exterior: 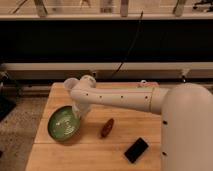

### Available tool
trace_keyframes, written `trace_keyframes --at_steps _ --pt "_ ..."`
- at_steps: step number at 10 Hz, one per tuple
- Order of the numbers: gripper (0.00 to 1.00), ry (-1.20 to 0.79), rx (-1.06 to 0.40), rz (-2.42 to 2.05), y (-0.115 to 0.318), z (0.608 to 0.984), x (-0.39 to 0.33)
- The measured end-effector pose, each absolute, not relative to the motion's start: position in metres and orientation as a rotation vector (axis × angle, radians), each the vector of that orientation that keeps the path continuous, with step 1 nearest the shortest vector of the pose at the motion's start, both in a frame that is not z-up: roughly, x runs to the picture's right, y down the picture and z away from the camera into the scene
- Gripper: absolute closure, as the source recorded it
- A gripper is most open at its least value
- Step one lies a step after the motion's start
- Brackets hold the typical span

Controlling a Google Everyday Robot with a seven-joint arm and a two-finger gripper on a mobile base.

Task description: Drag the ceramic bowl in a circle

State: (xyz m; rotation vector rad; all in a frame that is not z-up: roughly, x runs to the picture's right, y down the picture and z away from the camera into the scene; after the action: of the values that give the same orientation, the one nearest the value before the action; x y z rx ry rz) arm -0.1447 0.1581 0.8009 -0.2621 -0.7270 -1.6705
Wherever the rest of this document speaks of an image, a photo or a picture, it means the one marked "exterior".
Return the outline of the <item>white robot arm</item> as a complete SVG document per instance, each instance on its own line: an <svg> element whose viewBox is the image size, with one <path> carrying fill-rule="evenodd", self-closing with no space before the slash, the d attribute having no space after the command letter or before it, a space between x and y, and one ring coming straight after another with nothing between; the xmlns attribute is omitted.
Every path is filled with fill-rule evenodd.
<svg viewBox="0 0 213 171"><path fill-rule="evenodd" d="M77 115L92 104L160 115L162 171L213 171L213 93L207 88L182 83L170 89L99 89L89 75L71 78L66 86Z"/></svg>

